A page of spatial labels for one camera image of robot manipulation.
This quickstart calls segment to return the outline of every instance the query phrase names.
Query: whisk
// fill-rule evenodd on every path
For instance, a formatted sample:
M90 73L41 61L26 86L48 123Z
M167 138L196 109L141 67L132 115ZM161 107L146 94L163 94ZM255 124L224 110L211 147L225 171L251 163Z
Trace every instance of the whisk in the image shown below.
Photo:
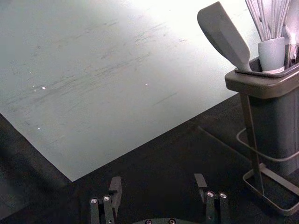
M282 27L291 0L245 0L261 42L258 44L260 64L265 73L282 72L285 39Z
M291 0L246 0L261 41L280 38Z

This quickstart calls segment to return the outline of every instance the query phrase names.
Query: spatula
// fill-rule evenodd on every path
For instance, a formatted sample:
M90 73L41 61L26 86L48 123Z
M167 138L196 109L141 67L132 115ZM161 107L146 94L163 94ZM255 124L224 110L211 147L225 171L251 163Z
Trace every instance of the spatula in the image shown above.
M220 54L238 69L251 71L249 48L220 2L200 10L197 21L209 42Z

